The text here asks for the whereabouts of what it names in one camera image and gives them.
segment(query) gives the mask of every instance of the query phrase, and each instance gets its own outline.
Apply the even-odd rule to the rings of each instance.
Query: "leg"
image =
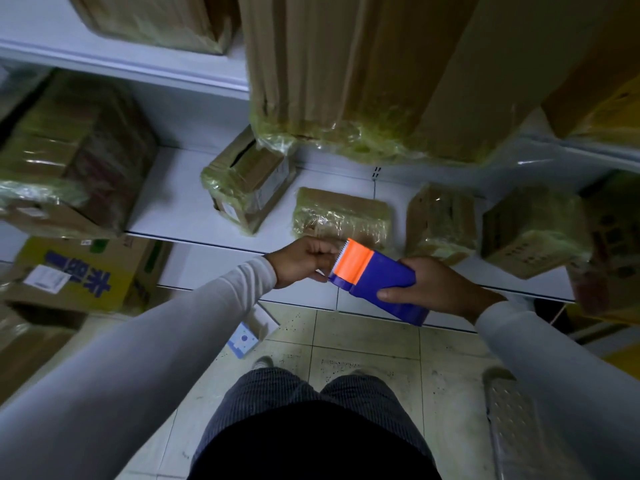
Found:
[[[400,436],[433,460],[420,430],[383,380],[365,374],[348,374],[329,382],[320,394]]]
[[[220,431],[233,423],[286,404],[319,398],[313,387],[289,371],[264,365],[252,369],[240,377],[222,398],[204,430],[191,464]]]

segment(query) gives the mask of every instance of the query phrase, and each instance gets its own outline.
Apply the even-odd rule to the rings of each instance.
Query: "person's right arm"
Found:
[[[466,318],[596,478],[640,477],[640,381],[438,261],[402,262],[416,284],[381,290],[381,300]]]

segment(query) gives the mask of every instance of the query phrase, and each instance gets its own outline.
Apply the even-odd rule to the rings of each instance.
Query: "sticker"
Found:
[[[69,279],[70,274],[39,264],[22,282],[47,293],[58,294]]]
[[[27,214],[29,217],[36,217],[37,219],[46,219],[49,217],[48,213],[37,207],[18,207],[17,210],[20,210],[23,214]]]
[[[263,209],[267,203],[271,200],[274,193],[282,186],[284,181],[289,176],[289,160],[284,158],[282,163],[269,175],[264,181],[262,186],[256,190],[253,195],[255,202],[258,206],[258,210]]]
[[[238,219],[238,214],[236,214],[236,209],[234,209],[227,202],[221,202],[221,203],[222,203],[222,209],[224,209],[225,213],[236,222],[240,222],[240,219]]]

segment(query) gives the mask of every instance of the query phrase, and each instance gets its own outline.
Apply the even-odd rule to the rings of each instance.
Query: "brown box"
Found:
[[[252,126],[357,161],[482,162],[622,0],[239,0]]]
[[[453,266],[476,252],[475,202],[471,193],[428,184],[406,211],[408,257],[432,256]]]
[[[556,136],[640,147],[640,0],[627,0],[543,103]]]
[[[161,47],[224,54],[240,26],[237,0],[70,0],[92,31]]]
[[[566,268],[588,315],[640,324],[639,184],[638,175],[619,172],[585,195],[593,256]]]
[[[147,309],[170,250],[170,242],[128,235],[93,241],[31,237],[3,277],[2,298],[55,310],[138,315]],[[49,278],[25,283],[38,269]],[[66,275],[54,292],[51,286]]]
[[[300,187],[293,211],[293,232],[389,250],[392,213],[386,202]]]
[[[57,72],[0,152],[2,218],[33,235],[117,237],[156,151],[117,83]]]
[[[215,209],[248,233],[256,233],[296,176],[292,158],[258,149],[251,127],[202,170],[202,185]]]
[[[592,247],[577,195],[516,189],[483,216],[482,258],[523,280],[588,260]]]
[[[0,306],[0,404],[62,348],[82,320],[67,313]]]

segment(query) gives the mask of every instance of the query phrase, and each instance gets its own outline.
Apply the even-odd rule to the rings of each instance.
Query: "white sleeve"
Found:
[[[640,381],[508,301],[476,329],[596,478],[640,478]]]
[[[255,258],[69,358],[0,412],[0,478],[113,480],[275,283]]]

